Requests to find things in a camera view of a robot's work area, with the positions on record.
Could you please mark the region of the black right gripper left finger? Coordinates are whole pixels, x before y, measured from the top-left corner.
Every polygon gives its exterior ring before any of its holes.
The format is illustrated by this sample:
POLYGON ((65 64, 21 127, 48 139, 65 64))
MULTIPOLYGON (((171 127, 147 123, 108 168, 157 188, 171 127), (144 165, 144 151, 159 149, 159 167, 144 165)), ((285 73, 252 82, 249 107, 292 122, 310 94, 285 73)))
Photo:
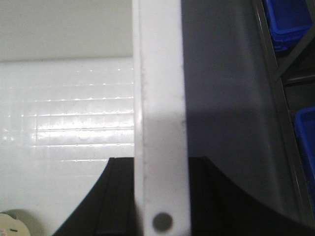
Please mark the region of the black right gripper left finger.
POLYGON ((134 159, 110 158, 56 236, 135 236, 134 159))

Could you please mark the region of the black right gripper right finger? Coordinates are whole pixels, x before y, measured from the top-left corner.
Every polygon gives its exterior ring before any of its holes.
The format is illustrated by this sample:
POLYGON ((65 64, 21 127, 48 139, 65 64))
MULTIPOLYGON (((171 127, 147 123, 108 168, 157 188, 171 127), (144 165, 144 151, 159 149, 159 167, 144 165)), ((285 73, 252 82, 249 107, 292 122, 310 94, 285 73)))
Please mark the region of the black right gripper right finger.
POLYGON ((313 236, 315 230, 264 205, 206 157, 189 158, 193 236, 313 236))

